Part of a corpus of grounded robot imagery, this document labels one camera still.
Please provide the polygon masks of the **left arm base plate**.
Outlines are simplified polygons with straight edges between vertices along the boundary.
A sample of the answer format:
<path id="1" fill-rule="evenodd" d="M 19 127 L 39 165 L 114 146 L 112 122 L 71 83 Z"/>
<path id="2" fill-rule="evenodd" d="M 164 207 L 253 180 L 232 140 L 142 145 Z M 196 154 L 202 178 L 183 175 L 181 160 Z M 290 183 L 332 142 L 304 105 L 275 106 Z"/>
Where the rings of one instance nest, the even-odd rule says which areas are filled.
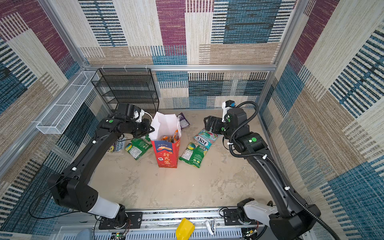
<path id="1" fill-rule="evenodd" d="M 122 221 L 102 217 L 98 230 L 140 229 L 142 220 L 143 212 L 126 212 Z"/>

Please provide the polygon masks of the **orange snack bag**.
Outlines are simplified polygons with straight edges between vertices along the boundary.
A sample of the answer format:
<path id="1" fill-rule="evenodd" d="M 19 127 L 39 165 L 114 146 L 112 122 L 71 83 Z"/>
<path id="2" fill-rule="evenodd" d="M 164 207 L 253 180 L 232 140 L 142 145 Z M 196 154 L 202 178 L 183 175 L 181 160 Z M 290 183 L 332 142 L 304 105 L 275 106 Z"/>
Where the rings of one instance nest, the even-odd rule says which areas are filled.
<path id="1" fill-rule="evenodd" d="M 180 132 L 179 130 L 176 130 L 173 135 L 173 143 L 176 143 L 180 139 Z"/>

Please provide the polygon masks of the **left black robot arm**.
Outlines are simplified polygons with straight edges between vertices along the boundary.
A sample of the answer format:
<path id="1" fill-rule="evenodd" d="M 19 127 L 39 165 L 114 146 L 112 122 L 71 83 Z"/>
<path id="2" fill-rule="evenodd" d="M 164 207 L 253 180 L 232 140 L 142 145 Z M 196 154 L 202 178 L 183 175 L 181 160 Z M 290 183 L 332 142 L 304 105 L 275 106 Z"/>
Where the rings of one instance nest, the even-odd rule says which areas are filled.
<path id="1" fill-rule="evenodd" d="M 126 221 L 125 207 L 104 199 L 89 186 L 98 164 L 109 148 L 121 137 L 130 134 L 141 138 L 154 132 L 148 119 L 140 123 L 127 117 L 104 118 L 96 127 L 94 138 L 75 160 L 60 174 L 48 178 L 48 186 L 57 205 L 98 215 L 122 224 Z"/>

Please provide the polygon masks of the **teal Fox's candy bag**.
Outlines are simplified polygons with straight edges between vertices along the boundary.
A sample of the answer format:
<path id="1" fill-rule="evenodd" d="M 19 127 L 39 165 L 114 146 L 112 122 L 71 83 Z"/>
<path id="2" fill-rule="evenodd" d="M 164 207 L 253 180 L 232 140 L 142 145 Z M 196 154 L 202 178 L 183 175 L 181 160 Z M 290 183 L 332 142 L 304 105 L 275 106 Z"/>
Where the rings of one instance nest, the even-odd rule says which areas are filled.
<path id="1" fill-rule="evenodd" d="M 195 137 L 194 140 L 198 142 L 201 146 L 209 149 L 215 141 L 218 139 L 219 135 L 214 134 L 210 131 L 202 129 Z"/>

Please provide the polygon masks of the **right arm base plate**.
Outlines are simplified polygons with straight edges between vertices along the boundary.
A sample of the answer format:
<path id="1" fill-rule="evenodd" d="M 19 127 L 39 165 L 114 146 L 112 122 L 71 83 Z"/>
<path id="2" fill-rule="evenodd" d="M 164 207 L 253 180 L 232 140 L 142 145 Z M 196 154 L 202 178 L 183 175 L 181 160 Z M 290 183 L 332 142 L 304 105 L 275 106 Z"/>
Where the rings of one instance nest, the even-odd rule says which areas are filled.
<path id="1" fill-rule="evenodd" d="M 242 225 L 237 209 L 222 208 L 219 214 L 223 217 L 225 226 Z"/>

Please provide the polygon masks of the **red paper gift bag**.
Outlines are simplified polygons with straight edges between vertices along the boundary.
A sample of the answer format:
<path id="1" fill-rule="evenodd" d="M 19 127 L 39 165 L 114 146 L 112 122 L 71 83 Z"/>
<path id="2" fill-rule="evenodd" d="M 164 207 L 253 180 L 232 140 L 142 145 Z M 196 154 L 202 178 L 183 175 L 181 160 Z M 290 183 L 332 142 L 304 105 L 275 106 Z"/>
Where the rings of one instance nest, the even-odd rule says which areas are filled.
<path id="1" fill-rule="evenodd" d="M 149 134 L 149 138 L 151 139 L 158 166 L 160 168 L 176 168 L 182 137 L 180 118 L 175 114 L 165 115 L 157 112 L 151 126 L 155 131 Z M 162 141 L 162 137 L 173 136 L 176 130 L 180 132 L 180 139 L 176 143 Z"/>

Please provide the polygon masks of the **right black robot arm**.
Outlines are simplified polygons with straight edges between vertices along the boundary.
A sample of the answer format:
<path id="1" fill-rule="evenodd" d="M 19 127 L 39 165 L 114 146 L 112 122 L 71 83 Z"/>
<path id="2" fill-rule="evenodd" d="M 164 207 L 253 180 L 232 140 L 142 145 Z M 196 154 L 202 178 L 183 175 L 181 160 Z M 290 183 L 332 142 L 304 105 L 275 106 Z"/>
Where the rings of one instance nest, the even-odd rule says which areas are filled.
<path id="1" fill-rule="evenodd" d="M 229 151 L 236 158 L 244 158 L 256 170 L 270 192 L 277 211 L 265 215 L 267 225 L 279 240 L 294 240 L 321 223 L 319 208 L 309 205 L 293 188 L 271 156 L 263 138 L 249 129 L 245 112 L 228 112 L 223 119 L 208 116 L 205 129 L 223 135 L 229 141 Z"/>

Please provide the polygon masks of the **orange candy bag back side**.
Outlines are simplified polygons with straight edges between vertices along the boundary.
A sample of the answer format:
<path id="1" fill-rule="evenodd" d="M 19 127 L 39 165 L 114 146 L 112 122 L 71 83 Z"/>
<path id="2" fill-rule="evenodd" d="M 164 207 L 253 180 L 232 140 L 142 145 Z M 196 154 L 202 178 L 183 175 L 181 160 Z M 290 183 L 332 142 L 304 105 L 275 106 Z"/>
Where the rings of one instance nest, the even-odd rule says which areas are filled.
<path id="1" fill-rule="evenodd" d="M 179 140 L 177 136 L 164 136 L 162 137 L 162 141 L 166 141 L 169 143 L 176 143 Z"/>

